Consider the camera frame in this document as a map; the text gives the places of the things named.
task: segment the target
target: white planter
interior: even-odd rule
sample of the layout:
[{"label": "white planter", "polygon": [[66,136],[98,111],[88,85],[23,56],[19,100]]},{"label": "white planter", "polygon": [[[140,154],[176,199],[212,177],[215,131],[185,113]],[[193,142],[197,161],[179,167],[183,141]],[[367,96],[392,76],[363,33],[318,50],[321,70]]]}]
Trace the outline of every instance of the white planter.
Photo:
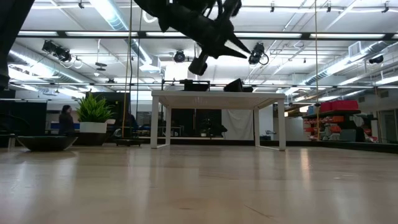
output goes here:
[{"label": "white planter", "polygon": [[106,133],[106,123],[81,122],[81,133]]}]

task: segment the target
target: round black dish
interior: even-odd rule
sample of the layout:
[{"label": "round black dish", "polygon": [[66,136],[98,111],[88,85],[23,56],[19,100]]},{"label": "round black dish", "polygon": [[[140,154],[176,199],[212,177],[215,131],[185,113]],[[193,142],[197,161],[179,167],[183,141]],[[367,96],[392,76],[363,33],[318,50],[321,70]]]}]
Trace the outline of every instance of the round black dish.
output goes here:
[{"label": "round black dish", "polygon": [[31,151],[63,151],[69,148],[77,137],[67,136],[18,136],[17,140]]}]

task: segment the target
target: wooden floor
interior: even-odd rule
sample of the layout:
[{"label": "wooden floor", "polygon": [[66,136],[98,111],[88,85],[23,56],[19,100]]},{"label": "wooden floor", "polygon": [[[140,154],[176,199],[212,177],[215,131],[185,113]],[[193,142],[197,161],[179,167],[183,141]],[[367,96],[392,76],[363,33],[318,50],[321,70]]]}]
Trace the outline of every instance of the wooden floor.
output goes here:
[{"label": "wooden floor", "polygon": [[326,148],[0,151],[0,223],[387,224],[398,155]]}]

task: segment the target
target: woman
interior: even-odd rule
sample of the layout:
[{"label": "woman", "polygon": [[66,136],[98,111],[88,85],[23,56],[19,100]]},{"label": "woman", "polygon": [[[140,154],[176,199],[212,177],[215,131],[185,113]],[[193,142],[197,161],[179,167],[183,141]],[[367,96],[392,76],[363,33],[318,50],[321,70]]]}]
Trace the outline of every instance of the woman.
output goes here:
[{"label": "woman", "polygon": [[73,118],[70,115],[72,112],[72,107],[69,105],[64,105],[62,107],[62,112],[59,116],[60,130],[59,134],[74,133],[75,127],[73,125]]}]

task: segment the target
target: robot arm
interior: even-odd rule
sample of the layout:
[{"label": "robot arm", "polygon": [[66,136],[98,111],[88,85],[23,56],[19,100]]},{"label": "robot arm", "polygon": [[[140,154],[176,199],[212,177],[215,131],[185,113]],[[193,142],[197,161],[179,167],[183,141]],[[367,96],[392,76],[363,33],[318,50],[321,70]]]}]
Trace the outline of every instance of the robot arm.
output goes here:
[{"label": "robot arm", "polygon": [[[247,53],[250,50],[235,36],[234,26],[230,21],[242,6],[241,0],[135,0],[151,16],[159,19],[162,32],[170,27],[193,39],[201,47],[198,58],[194,58],[189,70],[203,75],[207,68],[207,58],[217,59],[221,55],[246,58],[245,55],[225,46],[227,40]],[[218,4],[219,13],[215,20],[204,16],[207,9]]]}]

